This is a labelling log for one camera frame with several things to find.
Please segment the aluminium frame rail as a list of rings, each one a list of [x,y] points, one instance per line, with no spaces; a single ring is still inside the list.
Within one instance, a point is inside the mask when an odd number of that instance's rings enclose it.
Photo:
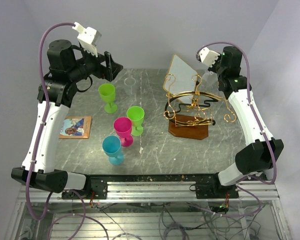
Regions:
[[[229,195],[231,201],[272,201],[280,198],[275,185],[266,185],[258,181],[244,181],[238,184],[240,189]],[[203,201],[223,201],[224,196],[208,197],[200,199],[194,192],[193,182],[109,182],[105,197],[101,199],[97,194],[88,197],[94,203],[146,203],[146,202],[203,202]]]

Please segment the gold wire glass rack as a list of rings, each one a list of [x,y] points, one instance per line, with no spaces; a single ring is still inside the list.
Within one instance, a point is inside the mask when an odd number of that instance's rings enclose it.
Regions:
[[[225,97],[199,91],[202,77],[198,74],[191,77],[191,80],[195,82],[193,91],[171,93],[171,87],[176,80],[176,76],[172,73],[168,73],[165,76],[165,82],[168,83],[168,91],[163,116],[169,121],[168,132],[172,136],[193,140],[207,138],[209,136],[209,126],[216,124],[211,110],[211,103],[225,102],[229,113],[226,113],[223,119],[227,123],[234,123],[237,120],[237,115],[230,109],[228,100]],[[181,102],[176,110],[172,106],[172,102],[181,97],[190,97],[190,103]]]

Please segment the blue wine glass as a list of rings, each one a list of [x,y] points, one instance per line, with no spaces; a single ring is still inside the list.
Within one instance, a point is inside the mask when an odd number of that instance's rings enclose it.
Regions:
[[[120,165],[124,161],[121,140],[115,136],[107,136],[102,142],[102,149],[112,165]]]

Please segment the clear glass at back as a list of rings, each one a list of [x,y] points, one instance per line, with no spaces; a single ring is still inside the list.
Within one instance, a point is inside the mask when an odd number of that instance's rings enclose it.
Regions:
[[[124,84],[128,87],[132,87],[136,84],[136,80],[135,78],[133,77],[127,77],[125,80],[124,80]]]

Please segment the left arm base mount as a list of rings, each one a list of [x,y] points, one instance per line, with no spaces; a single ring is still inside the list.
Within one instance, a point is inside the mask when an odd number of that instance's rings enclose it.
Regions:
[[[84,200],[105,200],[108,194],[108,184],[97,175],[86,175],[82,189],[70,188],[61,194],[63,200],[79,200],[79,196]]]

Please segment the clear glass near left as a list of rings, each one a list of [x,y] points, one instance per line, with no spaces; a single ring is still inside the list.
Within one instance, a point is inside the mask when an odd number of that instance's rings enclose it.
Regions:
[[[202,75],[202,85],[205,88],[209,88],[218,82],[217,74],[212,71],[206,71]]]

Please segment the green wine glass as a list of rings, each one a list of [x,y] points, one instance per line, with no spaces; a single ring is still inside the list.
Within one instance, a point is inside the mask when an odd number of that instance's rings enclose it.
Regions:
[[[118,106],[114,103],[116,98],[116,89],[113,84],[104,83],[98,88],[101,99],[105,102],[104,110],[108,114],[113,114],[117,111]]]
[[[131,134],[135,137],[140,136],[143,131],[143,122],[145,117],[145,111],[140,106],[131,106],[127,112],[126,116],[131,120],[132,122],[132,132]]]

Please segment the orange picture card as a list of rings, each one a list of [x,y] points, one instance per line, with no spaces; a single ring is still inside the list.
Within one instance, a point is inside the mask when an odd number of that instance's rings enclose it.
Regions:
[[[91,116],[67,116],[60,130],[60,139],[88,139],[92,125]]]

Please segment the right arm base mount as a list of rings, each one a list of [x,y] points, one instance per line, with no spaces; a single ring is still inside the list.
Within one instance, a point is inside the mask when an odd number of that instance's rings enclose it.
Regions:
[[[190,178],[194,182],[189,187],[191,192],[195,192],[197,199],[225,199],[228,194],[230,199],[239,197],[235,185],[223,186],[219,181],[218,174],[195,174]]]

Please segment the gold framed mirror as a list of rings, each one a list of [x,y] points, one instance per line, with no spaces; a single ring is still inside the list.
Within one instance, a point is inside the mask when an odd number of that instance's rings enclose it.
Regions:
[[[172,56],[168,72],[165,76],[163,89],[170,98],[184,92],[194,92],[197,72],[177,54]]]

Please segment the clear glass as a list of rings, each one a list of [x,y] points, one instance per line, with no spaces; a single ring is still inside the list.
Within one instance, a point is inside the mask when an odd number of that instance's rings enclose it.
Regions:
[[[218,82],[217,74],[212,71],[206,71],[202,75],[202,85],[205,88],[209,88]]]
[[[127,77],[125,80],[124,80],[124,84],[128,87],[132,87],[136,84],[136,80],[135,78],[133,77]]]

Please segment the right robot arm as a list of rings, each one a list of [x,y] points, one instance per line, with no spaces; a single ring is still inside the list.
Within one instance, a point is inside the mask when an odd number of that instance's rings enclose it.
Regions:
[[[263,121],[254,100],[250,73],[241,75],[241,62],[248,58],[236,46],[228,44],[221,53],[204,47],[197,52],[197,59],[217,75],[218,89],[235,111],[243,130],[245,148],[235,155],[235,162],[218,173],[218,180],[210,186],[216,198],[228,192],[228,186],[245,177],[259,179],[266,176],[265,184],[274,184],[277,179],[277,160],[284,148],[281,139],[276,139]]]

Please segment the pink wine glass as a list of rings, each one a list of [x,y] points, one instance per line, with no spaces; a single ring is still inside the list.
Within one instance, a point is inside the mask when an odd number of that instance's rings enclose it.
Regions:
[[[119,117],[114,121],[113,127],[118,135],[121,145],[125,148],[133,144],[132,121],[127,117]]]

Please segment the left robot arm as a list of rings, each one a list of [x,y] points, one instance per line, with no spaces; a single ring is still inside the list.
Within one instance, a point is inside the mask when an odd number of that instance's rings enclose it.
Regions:
[[[60,39],[49,44],[49,71],[38,89],[37,120],[31,144],[20,167],[11,177],[25,185],[53,193],[74,190],[86,199],[92,193],[91,177],[84,173],[57,170],[56,150],[60,131],[72,105],[77,83],[95,76],[112,82],[123,69],[110,52],[92,54],[83,44],[73,45]]]

